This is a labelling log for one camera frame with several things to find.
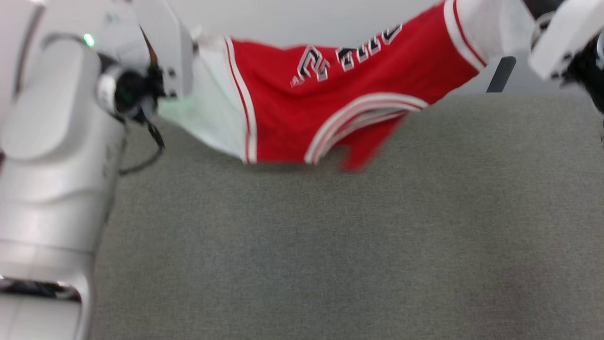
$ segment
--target red stripe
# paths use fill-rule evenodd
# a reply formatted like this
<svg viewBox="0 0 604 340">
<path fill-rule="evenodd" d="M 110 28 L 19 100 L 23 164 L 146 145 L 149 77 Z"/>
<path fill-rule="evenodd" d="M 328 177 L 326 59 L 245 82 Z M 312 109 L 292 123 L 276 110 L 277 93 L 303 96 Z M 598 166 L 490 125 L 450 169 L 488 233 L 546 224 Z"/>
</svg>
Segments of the red stripe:
<svg viewBox="0 0 604 340">
<path fill-rule="evenodd" d="M 470 51 L 474 54 L 474 56 L 483 64 L 483 67 L 486 67 L 487 63 L 484 62 L 483 58 L 480 57 L 478 53 L 474 50 L 470 42 L 468 41 L 466 35 L 463 33 L 463 27 L 461 26 L 461 22 L 459 21 L 459 14 L 457 14 L 457 0 L 453 1 L 453 13 L 455 13 L 455 21 L 457 23 L 457 27 L 459 28 L 459 32 L 461 34 L 461 38 L 466 46 L 470 49 Z"/>
<path fill-rule="evenodd" d="M 243 104 L 243 110 L 245 111 L 245 120 L 248 126 L 248 130 L 245 133 L 245 162 L 249 163 L 249 134 L 250 134 L 250 124 L 249 124 L 249 115 L 248 115 L 248 106 L 245 104 L 245 99 L 243 98 L 243 92 L 241 91 L 241 87 L 237 82 L 237 77 L 235 76 L 235 70 L 233 68 L 233 63 L 231 62 L 231 49 L 228 44 L 227 39 L 225 38 L 226 44 L 226 53 L 228 56 L 228 64 L 231 67 L 231 75 L 233 80 L 235 81 L 235 85 L 237 85 L 237 91 L 239 91 L 239 98 L 241 99 L 241 104 Z"/>
<path fill-rule="evenodd" d="M 313 152 L 313 154 L 312 154 L 312 163 L 316 163 L 316 161 L 318 160 L 320 152 L 325 148 L 326 143 L 329 141 L 326 139 L 331 139 L 333 136 L 330 136 L 330 135 L 335 134 L 335 132 L 332 133 L 332 131 L 334 129 L 337 131 L 343 124 L 345 124 L 349 120 L 355 118 L 359 114 L 366 112 L 369 109 L 387 108 L 388 104 L 403 104 L 403 105 L 415 107 L 420 111 L 422 110 L 421 107 L 419 107 L 415 104 L 406 102 L 404 100 L 377 100 L 374 102 L 359 103 L 359 104 L 351 107 L 345 115 L 343 115 L 338 120 L 336 120 L 334 122 L 333 126 L 326 131 L 326 133 L 321 138 L 319 144 L 317 144 L 315 152 Z"/>
</svg>

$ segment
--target white wall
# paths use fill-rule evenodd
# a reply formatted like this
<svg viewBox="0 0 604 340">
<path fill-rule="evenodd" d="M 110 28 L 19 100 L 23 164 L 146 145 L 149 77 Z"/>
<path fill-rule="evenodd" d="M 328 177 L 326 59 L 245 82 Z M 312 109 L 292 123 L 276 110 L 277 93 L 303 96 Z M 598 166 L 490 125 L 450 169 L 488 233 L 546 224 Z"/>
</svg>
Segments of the white wall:
<svg viewBox="0 0 604 340">
<path fill-rule="evenodd" d="M 30 0 L 0 0 L 0 123 L 9 109 L 19 44 L 32 5 Z M 356 46 L 375 33 L 406 21 L 437 0 L 172 0 L 183 21 L 205 29 L 276 45 Z M 48 11 L 36 37 L 49 31 L 97 31 L 110 0 L 47 0 Z M 456 93 L 486 91 L 495 71 L 491 65 Z M 520 58 L 506 91 L 557 91 L 532 75 Z"/>
</svg>

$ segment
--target basketball jersey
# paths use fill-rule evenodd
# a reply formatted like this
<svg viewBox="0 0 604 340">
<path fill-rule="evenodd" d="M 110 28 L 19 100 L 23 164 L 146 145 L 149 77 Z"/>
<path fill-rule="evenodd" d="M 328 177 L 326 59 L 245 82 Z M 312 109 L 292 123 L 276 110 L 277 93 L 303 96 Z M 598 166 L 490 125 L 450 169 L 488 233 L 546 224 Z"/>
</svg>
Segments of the basketball jersey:
<svg viewBox="0 0 604 340">
<path fill-rule="evenodd" d="M 501 9 L 477 4 L 494 2 L 445 0 L 356 48 L 200 36 L 193 95 L 159 114 L 246 163 L 316 164 L 345 145 L 344 168 L 361 169 L 408 113 L 486 66 L 501 35 L 480 30 Z"/>
</svg>

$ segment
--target jersey lettering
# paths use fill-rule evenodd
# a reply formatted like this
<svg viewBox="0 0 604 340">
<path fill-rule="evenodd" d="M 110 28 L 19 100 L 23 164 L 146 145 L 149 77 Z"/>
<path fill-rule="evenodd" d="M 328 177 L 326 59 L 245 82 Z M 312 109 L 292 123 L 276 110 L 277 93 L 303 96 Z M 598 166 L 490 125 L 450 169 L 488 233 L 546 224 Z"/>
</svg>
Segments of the jersey lettering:
<svg viewBox="0 0 604 340">
<path fill-rule="evenodd" d="M 394 27 L 384 30 L 378 35 L 371 37 L 369 41 L 362 44 L 358 48 L 338 48 L 335 53 L 342 70 L 347 72 L 354 69 L 356 66 L 355 58 L 358 64 L 361 64 L 372 56 L 378 54 L 382 50 L 382 44 L 386 46 L 392 44 L 396 36 L 398 36 L 401 32 L 402 27 L 402 24 L 398 24 Z M 327 80 L 327 70 L 329 67 L 329 62 L 323 58 L 321 52 L 314 46 L 308 46 L 306 51 L 304 51 L 304 55 L 300 59 L 300 64 L 298 65 L 298 75 L 292 79 L 292 87 L 304 83 L 306 79 L 312 77 L 312 73 L 316 74 L 316 78 L 320 82 Z"/>
<path fill-rule="evenodd" d="M 400 29 L 403 27 L 403 25 L 398 24 L 392 28 L 389 28 L 385 31 L 382 32 L 382 40 L 384 41 L 384 43 L 386 45 L 390 45 L 390 43 L 392 42 L 392 40 L 394 40 L 394 38 L 396 38 L 396 36 L 399 34 Z"/>
<path fill-rule="evenodd" d="M 352 70 L 355 67 L 355 62 L 352 60 L 352 54 L 356 52 L 354 48 L 339 48 L 336 50 L 336 56 L 344 71 Z"/>
<path fill-rule="evenodd" d="M 316 74 L 318 81 L 322 82 L 328 78 L 327 69 L 329 62 L 323 58 L 323 55 L 314 46 L 308 46 L 298 65 L 298 76 L 292 79 L 292 87 L 301 85 L 307 78 L 310 78 L 311 72 Z"/>
<path fill-rule="evenodd" d="M 369 50 L 371 51 L 371 55 L 380 52 L 381 49 L 382 45 L 379 43 L 378 37 L 373 37 L 371 40 L 369 40 Z"/>
</svg>

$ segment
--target red basketball jersey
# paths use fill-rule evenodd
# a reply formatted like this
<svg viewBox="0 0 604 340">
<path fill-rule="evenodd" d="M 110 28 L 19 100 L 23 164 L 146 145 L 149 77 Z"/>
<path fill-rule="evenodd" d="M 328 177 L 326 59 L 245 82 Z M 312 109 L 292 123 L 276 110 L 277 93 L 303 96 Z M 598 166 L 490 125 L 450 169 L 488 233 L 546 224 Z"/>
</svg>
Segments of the red basketball jersey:
<svg viewBox="0 0 604 340">
<path fill-rule="evenodd" d="M 247 119 L 247 162 L 316 163 L 349 145 L 359 169 L 410 111 L 463 85 L 486 63 L 447 0 L 358 48 L 277 48 L 226 39 Z"/>
</svg>

